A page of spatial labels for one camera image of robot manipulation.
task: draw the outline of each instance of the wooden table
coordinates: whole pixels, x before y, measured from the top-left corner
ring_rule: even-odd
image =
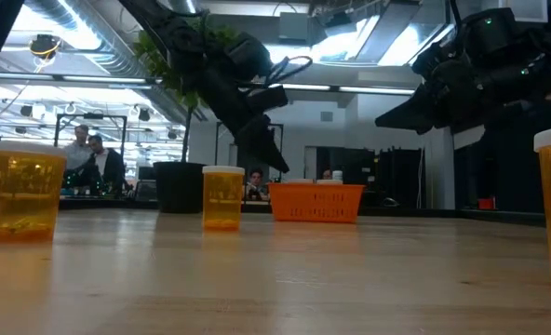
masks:
[[[204,234],[200,216],[62,212],[0,247],[0,335],[551,334],[544,229],[361,218]]]

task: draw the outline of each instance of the bottle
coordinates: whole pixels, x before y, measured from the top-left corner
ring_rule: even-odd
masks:
[[[335,181],[343,181],[343,172],[340,170],[335,170],[331,172],[331,178]]]

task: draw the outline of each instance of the potted plant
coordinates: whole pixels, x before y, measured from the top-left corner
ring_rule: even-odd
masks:
[[[192,19],[189,23],[199,31],[201,24],[205,25],[205,20]],[[204,34],[223,45],[227,45],[236,38],[236,33],[229,28],[212,30],[205,27],[203,31]],[[199,105],[205,105],[205,103],[195,91],[183,92],[181,76],[170,69],[145,31],[139,33],[139,41],[135,43],[134,48],[135,55],[143,62],[150,74],[161,77],[161,85],[164,89],[174,94],[176,100],[187,108],[181,161],[154,163],[160,211],[198,213],[203,209],[203,165],[187,162],[187,153],[193,112]]]

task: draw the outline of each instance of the orange crate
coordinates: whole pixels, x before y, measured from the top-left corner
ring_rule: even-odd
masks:
[[[269,183],[277,221],[356,222],[363,185]]]

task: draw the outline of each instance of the white wall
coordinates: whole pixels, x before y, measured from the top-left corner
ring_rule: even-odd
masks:
[[[346,147],[354,149],[367,148],[379,152],[391,147],[401,149],[418,149],[423,146],[423,141],[415,131],[377,127],[375,119],[408,97],[384,96],[384,95],[358,95],[356,102],[349,105],[346,122]]]
[[[321,122],[321,112],[333,112],[333,122]],[[336,102],[295,101],[267,113],[273,124],[284,125],[282,155],[289,165],[286,179],[302,178],[304,175],[304,148],[306,146],[344,146],[345,109]],[[218,164],[228,165],[230,144],[234,138],[221,127],[218,140]],[[189,161],[214,164],[216,123],[195,123],[191,126]]]
[[[374,124],[377,116],[406,99],[399,96],[359,95],[346,109],[338,108],[335,102],[295,101],[269,112],[272,123],[284,125],[282,154],[290,168],[284,178],[304,176],[304,152],[307,146],[366,148],[377,152],[391,147],[424,147],[428,205],[430,208],[453,208],[453,137],[450,131],[434,129],[419,136],[414,131],[376,127]],[[321,112],[333,112],[333,122],[321,122]],[[191,162],[214,164],[215,125],[213,122],[192,125]],[[228,165],[230,144],[234,139],[225,127],[221,128],[220,135],[218,164]],[[270,171],[270,175],[275,174],[275,171]]]
[[[333,112],[333,121],[321,122],[321,112]],[[303,178],[305,147],[344,146],[345,113],[329,101],[294,101],[267,113],[272,123],[284,125],[282,155],[290,168],[286,179]]]

